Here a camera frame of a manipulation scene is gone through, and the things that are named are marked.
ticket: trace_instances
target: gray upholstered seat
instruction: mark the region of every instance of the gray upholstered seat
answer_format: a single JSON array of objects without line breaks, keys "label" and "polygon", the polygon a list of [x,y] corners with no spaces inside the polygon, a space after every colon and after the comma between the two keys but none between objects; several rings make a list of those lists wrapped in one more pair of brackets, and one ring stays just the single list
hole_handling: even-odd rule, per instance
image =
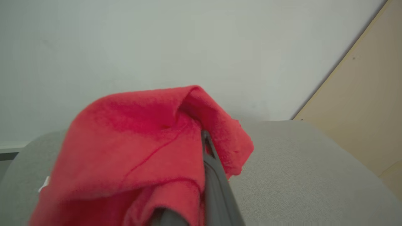
[{"label": "gray upholstered seat", "polygon": [[[242,123],[255,150],[230,185],[244,219],[402,225],[402,206],[348,152],[302,121]],[[64,132],[43,135],[18,154],[0,184],[0,222],[26,225]]]}]

